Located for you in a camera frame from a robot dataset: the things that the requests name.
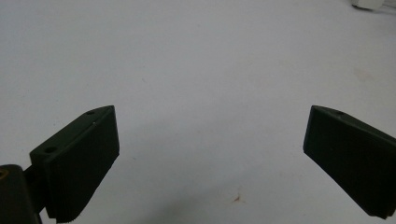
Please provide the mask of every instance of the screw hole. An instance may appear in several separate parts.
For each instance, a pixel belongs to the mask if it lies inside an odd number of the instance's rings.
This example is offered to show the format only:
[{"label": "screw hole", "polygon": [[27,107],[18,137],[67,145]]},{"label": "screw hole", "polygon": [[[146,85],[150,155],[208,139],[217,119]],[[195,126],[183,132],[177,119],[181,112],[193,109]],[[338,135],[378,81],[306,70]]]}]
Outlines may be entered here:
[{"label": "screw hole", "polygon": [[8,170],[0,170],[0,180],[4,179],[8,175]]},{"label": "screw hole", "polygon": [[50,154],[50,153],[56,151],[56,147],[47,147],[44,151],[46,153]]}]

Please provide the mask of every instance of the white surface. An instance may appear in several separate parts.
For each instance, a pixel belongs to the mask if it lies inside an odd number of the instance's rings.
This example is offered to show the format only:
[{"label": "white surface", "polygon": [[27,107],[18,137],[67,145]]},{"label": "white surface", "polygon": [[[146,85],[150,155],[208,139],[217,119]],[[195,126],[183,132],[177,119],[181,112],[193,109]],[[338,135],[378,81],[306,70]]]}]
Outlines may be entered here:
[{"label": "white surface", "polygon": [[74,223],[395,223],[368,217],[302,149],[311,105],[396,136],[385,10],[2,1],[0,163],[27,168],[64,125],[114,105],[120,157]]},{"label": "white surface", "polygon": [[352,0],[352,5],[367,9],[379,9],[385,0]]}]

